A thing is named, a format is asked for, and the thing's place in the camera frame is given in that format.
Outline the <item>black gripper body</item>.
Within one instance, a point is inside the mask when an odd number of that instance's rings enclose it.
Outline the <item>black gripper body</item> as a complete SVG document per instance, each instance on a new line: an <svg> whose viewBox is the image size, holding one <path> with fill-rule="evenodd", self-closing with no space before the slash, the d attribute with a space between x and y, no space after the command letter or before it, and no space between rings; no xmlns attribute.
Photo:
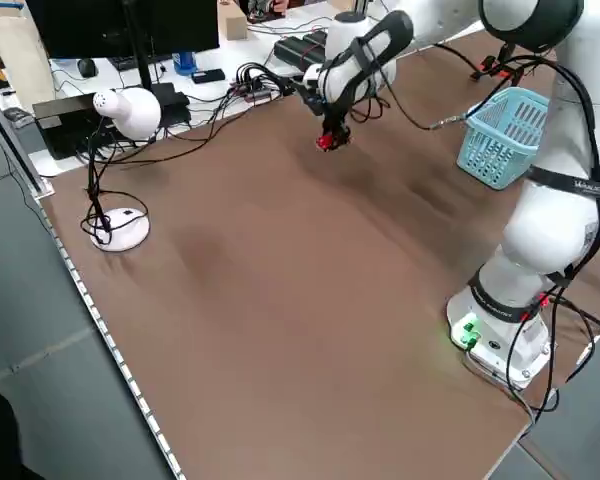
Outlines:
<svg viewBox="0 0 600 480"><path fill-rule="evenodd" d="M315 115L323 118L324 126L335 126L345 122L348 107L339 106L327 99L316 83L300 84L299 95L304 105Z"/></svg>

